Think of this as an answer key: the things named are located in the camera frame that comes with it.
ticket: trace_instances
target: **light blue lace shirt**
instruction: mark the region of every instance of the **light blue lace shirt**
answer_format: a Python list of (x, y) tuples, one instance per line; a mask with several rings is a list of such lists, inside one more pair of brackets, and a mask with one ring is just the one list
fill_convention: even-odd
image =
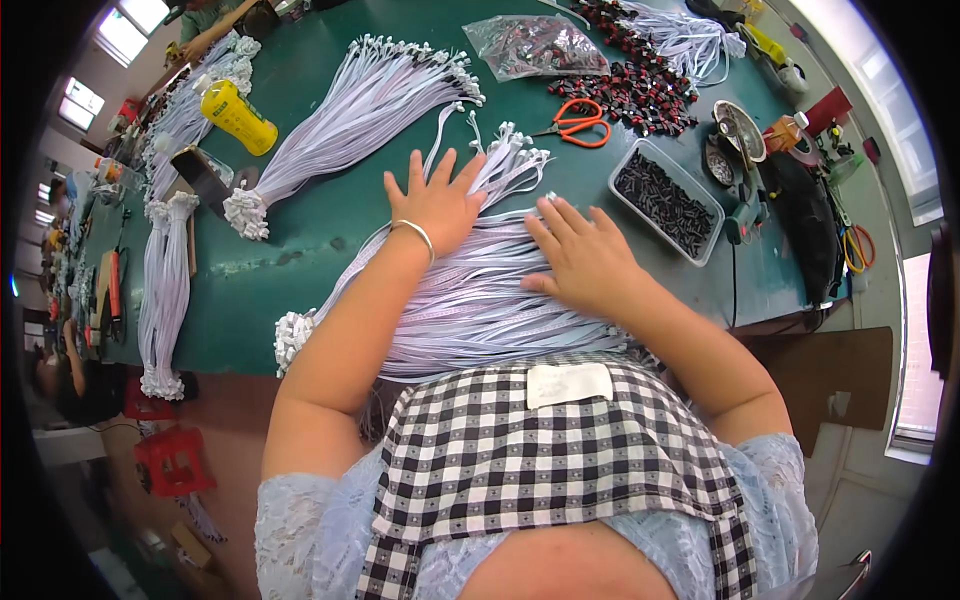
[[(793, 436), (775, 434), (720, 449), (744, 496), (760, 593), (811, 575), (817, 532), (804, 501), (804, 456)], [(353, 598), (371, 541), (381, 446), (342, 479), (307, 473), (263, 482), (254, 533), (260, 593), (268, 600)], [(713, 600), (707, 526), (697, 518), (647, 511), (603, 519), (643, 552), (680, 600)], [(424, 549), (414, 597), (453, 600), (470, 574), (509, 534)]]

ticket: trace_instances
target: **red plastic stool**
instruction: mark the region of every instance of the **red plastic stool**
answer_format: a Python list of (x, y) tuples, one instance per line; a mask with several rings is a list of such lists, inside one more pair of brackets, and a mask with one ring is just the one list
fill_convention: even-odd
[(163, 398), (151, 398), (140, 390), (140, 376), (127, 377), (127, 390), (124, 393), (123, 416), (137, 420), (176, 420), (170, 402)]
[[(180, 429), (174, 425), (156, 433), (133, 447), (133, 456), (146, 470), (148, 492), (158, 496), (187, 495), (207, 488), (216, 488), (217, 482), (204, 473), (200, 450), (204, 436), (200, 429)], [(188, 465), (180, 466), (177, 455), (185, 453)]]

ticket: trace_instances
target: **silver bangle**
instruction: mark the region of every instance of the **silver bangle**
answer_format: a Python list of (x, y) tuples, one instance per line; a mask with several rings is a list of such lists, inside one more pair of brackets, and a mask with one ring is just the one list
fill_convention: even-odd
[(417, 225), (416, 223), (411, 223), (406, 219), (397, 219), (396, 221), (390, 223), (390, 231), (396, 229), (396, 226), (398, 225), (408, 225), (413, 228), (414, 231), (420, 234), (420, 237), (423, 238), (423, 242), (426, 244), (426, 248), (430, 251), (430, 264), (427, 265), (427, 267), (432, 267), (433, 261), (437, 258), (437, 255), (433, 252), (433, 244), (430, 243), (430, 236), (426, 234), (426, 231), (424, 231), (421, 226)]

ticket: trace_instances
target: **black and white checkered apron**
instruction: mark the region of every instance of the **black and white checkered apron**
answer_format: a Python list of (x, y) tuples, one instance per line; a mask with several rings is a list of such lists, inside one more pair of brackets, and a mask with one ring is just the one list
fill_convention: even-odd
[[(527, 410), (531, 367), (585, 363), (607, 366), (612, 401), (596, 396)], [(410, 388), (390, 417), (383, 461), (358, 599), (409, 600), (423, 548), (435, 541), (645, 510), (705, 520), (716, 597), (756, 594), (736, 481), (716, 438), (649, 363), (568, 354)]]

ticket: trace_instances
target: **table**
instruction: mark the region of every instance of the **table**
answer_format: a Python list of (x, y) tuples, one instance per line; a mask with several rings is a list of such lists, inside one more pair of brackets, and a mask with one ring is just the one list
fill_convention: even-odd
[[(682, 3), (662, 0), (650, 4), (663, 8)], [(560, 105), (560, 100), (546, 91), (549, 80), (498, 84), (490, 68), (476, 58), (461, 26), (496, 14), (555, 11), (534, 0), (462, 2), (456, 3), (455, 10), (451, 6), (443, 0), (350, 0), (325, 12), (310, 12), (295, 24), (283, 24), (253, 60), (250, 100), (277, 125), (280, 135), (285, 135), (323, 100), (350, 41), (371, 33), (390, 35), (395, 41), (426, 40), (435, 48), (467, 50), (473, 59), (471, 70), (480, 78), (481, 90), (488, 98), (477, 110), (485, 145), (502, 121), (514, 121), (524, 132), (545, 129)], [(603, 37), (595, 29), (590, 36), (609, 59), (624, 59), (618, 50), (603, 45)], [(714, 73), (722, 76), (722, 66)], [(690, 111), (706, 124), (719, 99), (744, 107), (761, 129), (793, 111), (774, 96), (749, 59), (732, 60), (727, 81), (701, 89), (701, 97)], [(271, 233), (266, 242), (242, 239), (208, 209), (198, 209), (198, 273), (191, 281), (190, 306), (180, 329), (174, 368), (275, 372), (276, 320), (287, 311), (320, 306), (363, 242), (389, 220), (381, 174), (391, 170), (403, 185), (410, 152), (415, 148), (426, 152), (433, 143), (439, 111), (440, 107), (433, 109), (354, 167), (314, 178), (297, 195), (276, 204), (268, 214)], [(464, 116), (454, 113), (447, 121), (443, 144), (460, 152), (460, 166), (472, 155), (468, 148), (472, 131)], [(530, 207), (538, 196), (551, 190), (581, 209), (600, 206), (620, 225), (644, 269), (698, 312), (715, 323), (729, 325), (734, 289), (731, 245), (721, 236), (707, 266), (698, 269), (623, 206), (608, 190), (607, 178), (636, 135), (620, 124), (612, 129), (610, 142), (596, 150), (563, 143), (558, 136), (536, 138), (539, 148), (557, 158), (547, 165), (543, 182), (535, 192), (513, 196), (491, 210)], [(677, 138), (651, 139), (731, 210), (736, 198), (704, 173), (701, 147), (707, 132), (708, 127), (701, 125)], [(273, 151), (251, 156), (240, 142), (219, 129), (201, 146), (234, 169), (254, 165), (262, 172), (273, 156)], [(133, 217), (124, 231), (130, 265), (122, 287), (126, 314), (132, 318), (128, 319), (126, 343), (108, 345), (105, 356), (138, 364), (135, 316), (143, 298), (143, 251), (151, 226), (143, 217), (141, 199), (128, 194), (125, 202)], [(116, 243), (119, 224), (119, 211), (114, 207), (94, 208), (94, 226), (87, 241), (90, 260)], [(801, 273), (776, 216), (764, 224), (762, 235), (753, 244), (736, 249), (736, 270), (738, 325), (806, 308)]]

